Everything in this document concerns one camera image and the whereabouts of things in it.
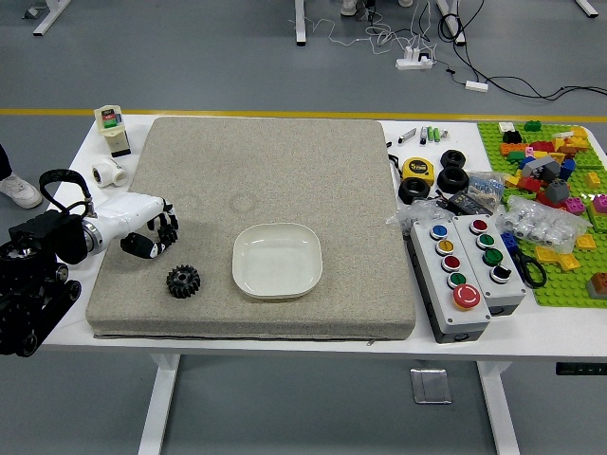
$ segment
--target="floor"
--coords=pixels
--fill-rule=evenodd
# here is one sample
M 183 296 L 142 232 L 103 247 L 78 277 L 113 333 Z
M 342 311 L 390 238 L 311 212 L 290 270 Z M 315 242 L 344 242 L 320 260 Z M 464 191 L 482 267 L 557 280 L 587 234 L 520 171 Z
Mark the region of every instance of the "floor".
M 567 85 L 605 88 L 605 60 L 594 47 L 607 38 L 607 3 L 593 3 L 602 11 L 596 19 L 570 0 L 486 2 L 466 28 L 470 59 L 487 76 L 524 78 L 546 95 Z M 444 64 L 398 71 L 396 43 L 374 55 L 389 44 L 331 42 L 327 21 L 312 32 L 326 19 L 335 24 L 334 40 L 366 37 L 363 23 L 340 16 L 338 0 L 306 0 L 314 25 L 307 25 L 305 47 L 295 46 L 291 1 L 73 0 L 44 37 L 31 34 L 40 21 L 21 19 L 30 5 L 0 1 L 0 140 L 15 171 L 31 182 L 47 169 L 68 167 L 93 109 L 112 103 L 143 113 L 540 119 L 582 124 L 607 144 L 604 95 L 578 90 L 559 100 L 530 100 L 495 86 L 486 94 L 467 91 Z M 480 5 L 464 0 L 463 19 Z M 430 11 L 427 36 L 436 57 L 457 81 L 475 81 L 452 46 L 438 39 L 438 10 Z M 377 12 L 399 30 L 410 27 L 414 7 L 377 0 Z M 497 82 L 532 93 L 521 82 Z M 9 227 L 42 210 L 0 198 L 0 242 Z M 474 364 L 432 364 L 451 379 L 453 404 L 445 407 L 414 403 L 409 369 L 421 364 L 185 357 L 163 453 L 494 452 Z M 0 358 L 2 452 L 136 453 L 155 371 L 139 354 L 41 351 L 30 359 Z M 602 377 L 555 376 L 554 363 L 521 362 L 503 378 L 523 454 L 604 452 Z

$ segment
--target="white plate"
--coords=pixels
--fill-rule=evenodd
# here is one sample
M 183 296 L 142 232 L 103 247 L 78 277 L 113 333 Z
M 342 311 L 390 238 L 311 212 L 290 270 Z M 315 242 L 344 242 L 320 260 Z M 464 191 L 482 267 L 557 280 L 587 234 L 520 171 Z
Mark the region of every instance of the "white plate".
M 257 299 L 299 297 L 321 278 L 321 243 L 302 225 L 249 227 L 234 243 L 231 273 L 238 287 Z

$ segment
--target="marker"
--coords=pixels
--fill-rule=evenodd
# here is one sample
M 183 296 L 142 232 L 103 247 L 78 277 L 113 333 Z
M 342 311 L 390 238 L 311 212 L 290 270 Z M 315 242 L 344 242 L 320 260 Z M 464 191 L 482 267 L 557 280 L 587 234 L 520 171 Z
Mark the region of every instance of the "marker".
M 415 133 L 417 133 L 417 128 L 413 128 L 411 131 L 408 131 L 404 135 L 399 136 L 398 143 L 402 144 L 404 141 L 411 139 L 412 137 L 415 136 Z

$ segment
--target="person's foot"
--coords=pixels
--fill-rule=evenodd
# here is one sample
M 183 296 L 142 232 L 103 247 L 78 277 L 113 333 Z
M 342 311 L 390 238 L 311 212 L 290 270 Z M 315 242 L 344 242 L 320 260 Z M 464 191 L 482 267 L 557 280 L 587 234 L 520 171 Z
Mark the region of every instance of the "person's foot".
M 14 173 L 4 180 L 0 180 L 0 192 L 3 192 L 15 204 L 24 209 L 33 209 L 42 203 L 40 192 Z
M 342 16 L 354 16 L 357 13 L 357 0 L 343 0 L 340 13 Z

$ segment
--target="green lego baseplate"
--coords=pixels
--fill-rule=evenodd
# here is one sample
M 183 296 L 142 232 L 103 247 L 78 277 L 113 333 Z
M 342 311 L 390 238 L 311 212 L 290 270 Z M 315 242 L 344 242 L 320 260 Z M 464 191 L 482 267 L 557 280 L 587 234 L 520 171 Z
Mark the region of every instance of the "green lego baseplate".
M 571 125 L 546 125 L 537 132 L 525 131 L 524 123 L 515 124 L 515 128 L 521 133 L 524 142 L 530 143 L 538 140 L 550 141 L 552 135 L 571 131 Z M 485 150 L 494 171 L 510 173 L 514 175 L 518 169 L 516 163 L 509 163 L 507 157 L 500 154 L 500 144 L 503 134 L 499 124 L 493 122 L 479 123 L 478 129 Z M 584 205 L 591 204 L 591 195 L 607 193 L 607 171 L 592 148 L 586 152 L 578 152 L 575 156 L 576 170 L 567 183 L 570 186 L 571 196 L 579 197 Z M 597 188 L 590 188 L 586 184 L 586 174 L 596 173 L 600 179 Z M 519 189 L 506 189 L 507 195 L 516 194 L 529 198 L 529 192 Z M 588 211 L 581 215 L 590 220 Z M 580 267 L 571 271 L 563 271 L 558 264 L 544 264 L 548 282 L 539 289 L 534 289 L 536 301 L 542 306 L 575 307 L 575 308 L 607 308 L 607 300 L 591 299 L 586 284 L 597 272 L 607 272 L 607 217 L 596 217 L 597 228 L 589 227 L 587 232 L 597 244 L 597 249 L 580 250 L 574 248 L 573 254 L 578 260 Z M 535 244 L 527 241 L 519 241 L 519 246 L 524 254 L 535 257 Z

